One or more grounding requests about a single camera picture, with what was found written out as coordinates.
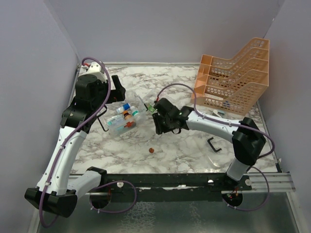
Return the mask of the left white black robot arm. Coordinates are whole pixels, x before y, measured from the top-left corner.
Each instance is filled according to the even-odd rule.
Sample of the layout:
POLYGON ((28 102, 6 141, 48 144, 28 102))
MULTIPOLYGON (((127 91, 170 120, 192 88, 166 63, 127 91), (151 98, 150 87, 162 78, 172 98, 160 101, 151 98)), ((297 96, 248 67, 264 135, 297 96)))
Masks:
POLYGON ((28 188, 24 195, 40 213, 69 217, 80 197, 92 189, 106 189, 105 170, 91 167, 72 182, 69 175, 98 112, 107 104, 125 100, 126 90, 117 75, 112 76, 112 82, 115 88, 109 90, 107 79, 101 81, 92 74, 78 77, 75 96, 62 113, 58 141, 46 171, 36 187, 28 188))

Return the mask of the white blue gauze packet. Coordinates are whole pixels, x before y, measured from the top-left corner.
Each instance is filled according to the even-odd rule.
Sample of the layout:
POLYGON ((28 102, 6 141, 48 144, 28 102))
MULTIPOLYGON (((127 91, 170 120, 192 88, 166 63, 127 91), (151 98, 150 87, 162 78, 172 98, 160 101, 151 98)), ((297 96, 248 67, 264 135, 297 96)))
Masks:
POLYGON ((121 122, 123 122, 124 118, 122 115, 116 115, 116 116, 112 116, 109 119, 107 119, 107 125, 115 125, 115 124, 120 124, 121 122))

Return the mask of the green small packet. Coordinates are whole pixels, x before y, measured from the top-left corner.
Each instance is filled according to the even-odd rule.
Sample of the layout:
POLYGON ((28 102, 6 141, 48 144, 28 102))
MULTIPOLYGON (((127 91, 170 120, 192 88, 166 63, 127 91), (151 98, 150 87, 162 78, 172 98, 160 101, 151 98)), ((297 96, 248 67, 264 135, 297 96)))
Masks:
POLYGON ((150 111, 151 113, 155 112, 155 108, 151 104, 148 104, 147 107, 148 107, 148 111, 150 111))

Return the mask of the white green-label medicine bottle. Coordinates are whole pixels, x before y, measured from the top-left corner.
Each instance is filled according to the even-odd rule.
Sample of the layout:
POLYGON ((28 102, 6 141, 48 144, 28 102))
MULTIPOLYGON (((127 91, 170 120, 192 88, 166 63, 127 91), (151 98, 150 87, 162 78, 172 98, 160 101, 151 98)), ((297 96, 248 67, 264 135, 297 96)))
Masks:
POLYGON ((135 107, 135 106, 131 106, 130 110, 132 112, 132 116, 133 117, 136 117, 136 116, 138 116, 140 114, 140 110, 137 107, 135 107))

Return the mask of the clear plastic medicine box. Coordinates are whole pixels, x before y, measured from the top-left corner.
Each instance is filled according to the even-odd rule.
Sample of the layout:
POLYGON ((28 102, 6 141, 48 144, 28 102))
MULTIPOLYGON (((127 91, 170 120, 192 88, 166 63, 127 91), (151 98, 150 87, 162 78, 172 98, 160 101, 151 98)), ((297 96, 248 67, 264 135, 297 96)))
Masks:
POLYGON ((108 104, 98 114, 98 121, 104 132, 119 136, 147 119, 147 108, 143 99, 134 90, 126 91, 125 100, 108 104))

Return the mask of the white blue small bottle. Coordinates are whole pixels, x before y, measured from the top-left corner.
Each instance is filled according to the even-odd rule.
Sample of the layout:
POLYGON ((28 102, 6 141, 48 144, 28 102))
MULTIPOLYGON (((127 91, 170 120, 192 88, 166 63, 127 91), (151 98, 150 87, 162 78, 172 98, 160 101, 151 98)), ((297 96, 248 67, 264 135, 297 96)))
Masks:
POLYGON ((124 105, 122 105, 121 107, 116 109, 116 112, 118 114, 122 114, 124 111, 127 111, 128 109, 130 109, 131 105, 129 103, 126 103, 124 105))

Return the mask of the brown orange-cap medicine bottle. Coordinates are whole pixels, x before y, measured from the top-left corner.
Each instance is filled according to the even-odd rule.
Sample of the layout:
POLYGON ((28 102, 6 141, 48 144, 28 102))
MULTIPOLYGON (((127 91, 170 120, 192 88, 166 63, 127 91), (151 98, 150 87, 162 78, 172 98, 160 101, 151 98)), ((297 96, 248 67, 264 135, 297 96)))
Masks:
POLYGON ((132 115, 128 111, 123 111, 123 118, 124 120, 128 121, 132 118, 132 115))

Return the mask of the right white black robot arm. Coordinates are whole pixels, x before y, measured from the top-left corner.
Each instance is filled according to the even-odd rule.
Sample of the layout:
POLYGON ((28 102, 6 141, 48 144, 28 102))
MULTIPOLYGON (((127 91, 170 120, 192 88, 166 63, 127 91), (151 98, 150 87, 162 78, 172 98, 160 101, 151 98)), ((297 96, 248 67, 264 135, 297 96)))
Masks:
POLYGON ((219 119, 214 116, 204 117, 192 107, 178 109, 166 98, 154 104, 153 114, 157 134, 178 130, 193 130, 218 136, 232 143, 235 158, 223 178, 224 186, 234 190, 241 184, 242 176, 253 166, 266 143, 255 122, 245 117, 243 120, 219 119))

